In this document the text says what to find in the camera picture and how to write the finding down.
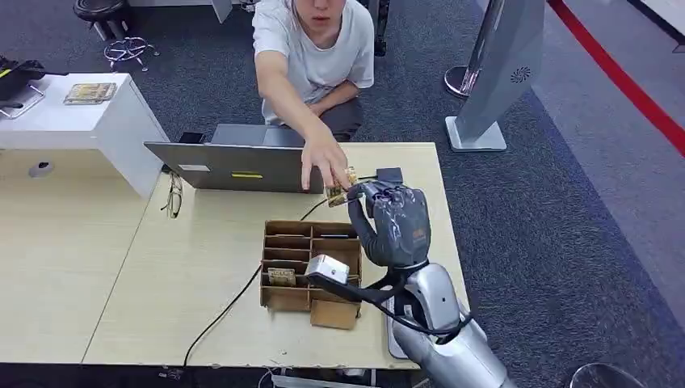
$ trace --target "small box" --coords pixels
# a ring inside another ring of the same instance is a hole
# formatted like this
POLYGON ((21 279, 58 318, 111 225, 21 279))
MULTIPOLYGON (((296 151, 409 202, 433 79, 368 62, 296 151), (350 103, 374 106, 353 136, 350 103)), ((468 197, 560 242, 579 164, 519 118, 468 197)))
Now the small box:
POLYGON ((321 254, 350 267, 348 284, 361 284, 361 243, 351 224, 267 221, 259 302, 276 311, 309 311, 315 326, 352 329, 360 304, 316 288, 305 277, 309 261, 321 254))

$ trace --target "snack package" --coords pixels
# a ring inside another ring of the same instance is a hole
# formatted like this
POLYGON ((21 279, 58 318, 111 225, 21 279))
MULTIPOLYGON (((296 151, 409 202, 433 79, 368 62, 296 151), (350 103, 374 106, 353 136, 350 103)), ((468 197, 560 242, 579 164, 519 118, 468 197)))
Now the snack package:
MULTIPOLYGON (((354 167, 348 167, 345 174, 350 184, 357 183, 357 173, 354 167)), ((336 182, 334 188, 326 188, 326 199, 328 199, 328 207, 333 208, 347 202, 347 192, 340 186, 340 183, 336 182)))

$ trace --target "red line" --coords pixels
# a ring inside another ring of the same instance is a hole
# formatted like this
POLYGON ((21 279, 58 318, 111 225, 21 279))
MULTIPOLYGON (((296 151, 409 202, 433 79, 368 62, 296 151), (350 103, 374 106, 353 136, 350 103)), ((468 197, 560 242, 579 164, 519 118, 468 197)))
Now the red line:
POLYGON ((654 102, 629 75, 620 68, 601 44, 587 31, 580 20, 571 12, 562 0, 548 0, 549 6, 557 13, 559 19, 575 36, 580 45, 595 59, 597 65, 606 73, 614 84, 630 99, 635 108, 654 124, 670 143, 685 156, 685 129, 678 125, 657 103, 654 102))

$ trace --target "laptop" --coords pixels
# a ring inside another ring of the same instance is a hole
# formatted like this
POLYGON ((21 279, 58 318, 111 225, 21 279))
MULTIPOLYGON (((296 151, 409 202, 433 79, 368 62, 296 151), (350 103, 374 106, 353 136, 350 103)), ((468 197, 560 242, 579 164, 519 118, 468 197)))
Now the laptop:
MULTIPOLYGON (((210 143, 143 144, 193 188, 305 192, 300 179, 305 141, 290 128, 219 124, 210 143)), ((323 193, 316 167, 309 182, 307 193, 323 193)))

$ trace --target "man's right arm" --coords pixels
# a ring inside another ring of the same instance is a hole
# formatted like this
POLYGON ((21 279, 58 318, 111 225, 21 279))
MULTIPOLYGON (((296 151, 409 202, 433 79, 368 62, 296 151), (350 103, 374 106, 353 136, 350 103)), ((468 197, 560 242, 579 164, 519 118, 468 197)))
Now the man's right arm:
POLYGON ((302 102, 288 81, 288 60, 277 51, 262 51, 254 59, 259 95, 269 102, 275 114, 304 139, 313 131, 328 130, 326 125, 302 102))
POLYGON ((312 165, 321 172, 324 184, 334 186, 334 177, 347 188, 345 174, 347 157, 335 141, 330 129, 302 101, 288 80, 288 61, 277 51, 265 50, 254 58, 259 95, 274 109, 275 114, 295 129, 304 139, 302 150, 302 188, 309 189, 312 165))

